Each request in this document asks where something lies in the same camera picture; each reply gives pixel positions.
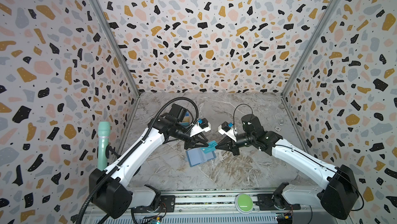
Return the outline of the teal card from holder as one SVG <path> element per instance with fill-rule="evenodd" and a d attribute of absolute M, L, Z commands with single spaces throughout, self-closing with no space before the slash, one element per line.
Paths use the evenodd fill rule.
<path fill-rule="evenodd" d="M 202 148 L 204 154 L 211 153 L 216 150 L 218 143 L 216 141 L 211 141 L 207 147 Z"/>

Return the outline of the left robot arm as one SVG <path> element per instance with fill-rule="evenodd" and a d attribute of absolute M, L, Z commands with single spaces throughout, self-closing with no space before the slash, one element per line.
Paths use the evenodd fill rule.
<path fill-rule="evenodd" d="M 169 101 L 148 124 L 139 139 L 115 162 L 104 169 L 95 169 L 89 177 L 90 194 L 78 214 L 81 223 L 89 203 L 105 212 L 102 222 L 108 218 L 117 219 L 128 209 L 149 207 L 155 211 L 160 204 L 161 192 L 150 185 L 128 189 L 132 178 L 143 163 L 170 137 L 184 142 L 184 148 L 206 147 L 205 133 L 211 130 L 206 118 L 196 116 L 193 122 L 182 125 L 187 109 Z"/>

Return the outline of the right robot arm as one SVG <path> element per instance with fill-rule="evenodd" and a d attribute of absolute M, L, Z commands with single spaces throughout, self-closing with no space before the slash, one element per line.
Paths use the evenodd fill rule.
<path fill-rule="evenodd" d="M 216 148 L 237 156 L 240 148 L 253 146 L 261 152 L 280 159 L 299 170 L 316 186 L 296 186 L 282 183 L 271 197 L 273 205 L 284 210 L 292 205 L 322 207 L 331 216 L 346 220 L 357 200 L 362 196 L 350 167 L 334 166 L 317 159 L 291 144 L 273 131 L 265 131 L 257 116 L 242 117 L 243 133 L 238 133 L 232 123 L 223 122 L 218 132 L 224 138 Z"/>

